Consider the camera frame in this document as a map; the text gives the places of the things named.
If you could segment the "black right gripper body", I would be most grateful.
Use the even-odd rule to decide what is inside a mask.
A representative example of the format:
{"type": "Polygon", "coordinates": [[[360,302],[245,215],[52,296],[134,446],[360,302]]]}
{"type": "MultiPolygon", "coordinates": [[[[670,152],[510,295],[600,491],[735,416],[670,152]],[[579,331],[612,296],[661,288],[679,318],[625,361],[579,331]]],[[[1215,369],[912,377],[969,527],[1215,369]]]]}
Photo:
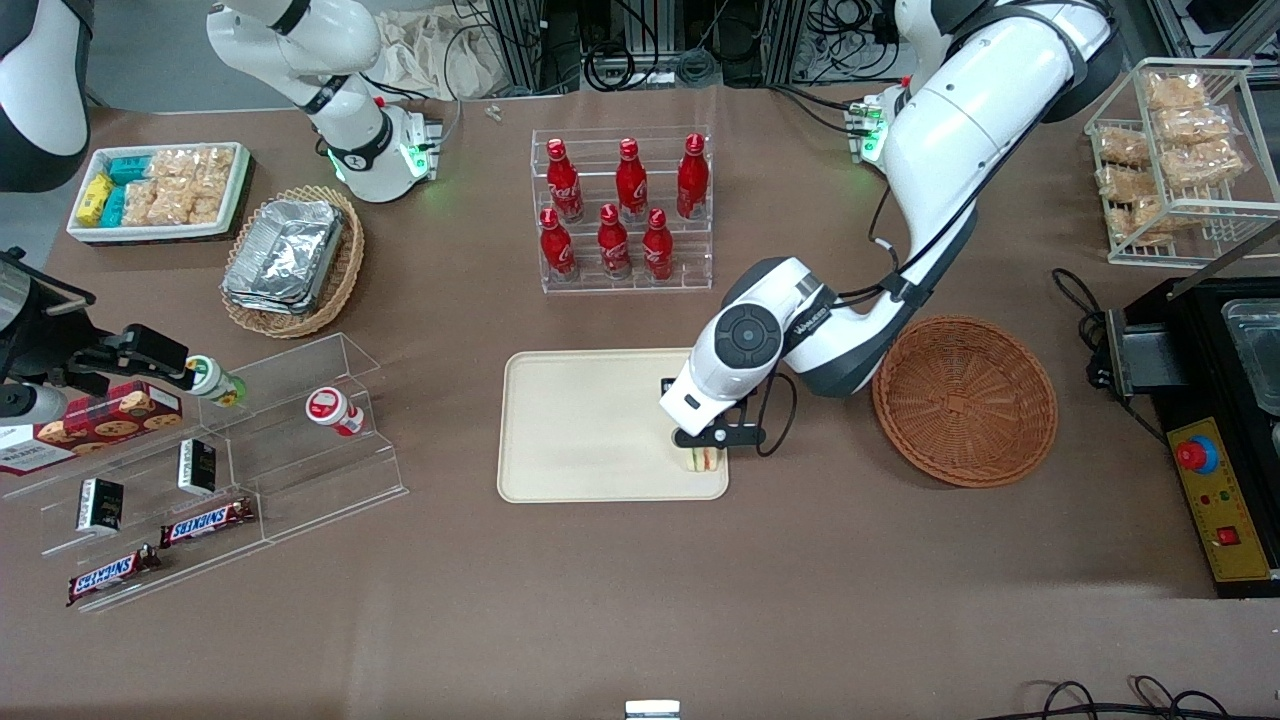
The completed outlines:
{"type": "Polygon", "coordinates": [[[3,252],[3,379],[105,391],[108,375],[128,377],[119,338],[87,313],[96,295],[33,269],[24,256],[22,249],[3,252]]]}

